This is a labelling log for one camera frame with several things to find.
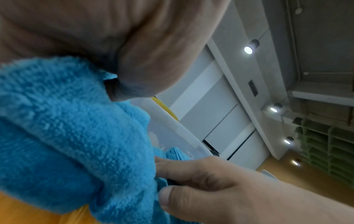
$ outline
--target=wooden floor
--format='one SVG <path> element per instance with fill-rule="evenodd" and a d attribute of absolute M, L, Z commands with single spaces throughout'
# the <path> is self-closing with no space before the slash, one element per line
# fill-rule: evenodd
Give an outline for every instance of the wooden floor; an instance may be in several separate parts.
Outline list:
<path fill-rule="evenodd" d="M 35 208 L 0 192 L 1 224 L 99 224 L 88 206 L 72 213 L 58 215 Z"/>

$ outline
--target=clear plastic container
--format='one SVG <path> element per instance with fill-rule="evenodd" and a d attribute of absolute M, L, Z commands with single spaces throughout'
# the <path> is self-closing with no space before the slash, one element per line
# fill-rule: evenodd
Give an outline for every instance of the clear plastic container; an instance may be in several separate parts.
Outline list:
<path fill-rule="evenodd" d="M 203 143 L 152 99 L 133 99 L 131 104 L 140 107 L 150 115 L 151 120 L 147 131 L 153 146 L 164 151 L 177 147 L 191 159 L 212 155 Z"/>

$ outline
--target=blue towel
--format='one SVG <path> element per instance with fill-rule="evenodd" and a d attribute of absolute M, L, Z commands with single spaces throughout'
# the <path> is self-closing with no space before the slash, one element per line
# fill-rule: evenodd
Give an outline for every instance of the blue towel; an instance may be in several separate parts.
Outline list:
<path fill-rule="evenodd" d="M 29 59 L 0 69 L 0 190 L 67 213 L 90 204 L 104 223 L 183 223 L 159 206 L 150 117 L 110 102 L 110 74 L 74 57 Z"/>

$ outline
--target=shelving unit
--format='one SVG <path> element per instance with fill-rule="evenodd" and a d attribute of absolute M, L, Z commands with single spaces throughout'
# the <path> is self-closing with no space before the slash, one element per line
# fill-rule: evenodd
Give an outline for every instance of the shelving unit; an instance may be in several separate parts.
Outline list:
<path fill-rule="evenodd" d="M 303 161 L 354 188 L 354 132 L 301 118 L 293 123 Z"/>

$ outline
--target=ceiling beam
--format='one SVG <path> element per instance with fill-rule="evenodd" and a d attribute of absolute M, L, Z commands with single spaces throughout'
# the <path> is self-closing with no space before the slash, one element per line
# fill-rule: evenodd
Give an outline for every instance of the ceiling beam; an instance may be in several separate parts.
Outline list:
<path fill-rule="evenodd" d="M 351 92 L 351 85 L 300 82 L 290 94 L 301 99 L 354 107 L 354 92 Z"/>

